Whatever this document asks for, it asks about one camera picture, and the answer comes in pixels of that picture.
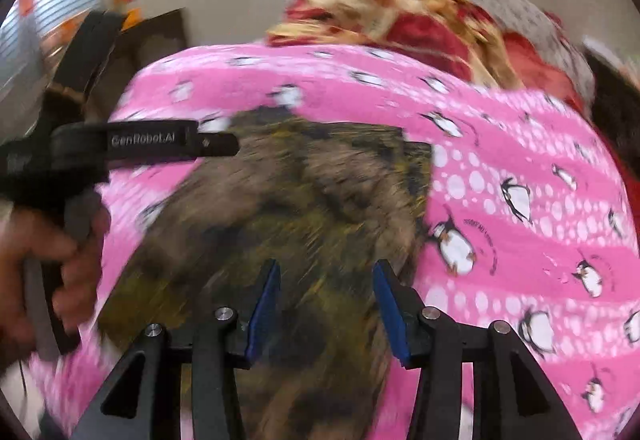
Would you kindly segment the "person's left hand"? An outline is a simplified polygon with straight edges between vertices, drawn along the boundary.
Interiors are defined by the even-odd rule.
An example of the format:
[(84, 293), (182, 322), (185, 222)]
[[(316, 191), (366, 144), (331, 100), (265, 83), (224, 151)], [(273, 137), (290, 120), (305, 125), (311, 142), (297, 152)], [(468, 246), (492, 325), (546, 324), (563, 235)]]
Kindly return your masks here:
[(54, 313), (66, 332), (89, 322), (102, 276), (104, 238), (111, 215), (102, 207), (85, 244), (78, 245), (41, 213), (14, 208), (1, 229), (1, 369), (35, 351), (35, 330), (25, 310), (23, 263), (28, 257), (62, 264), (63, 286), (55, 290)]

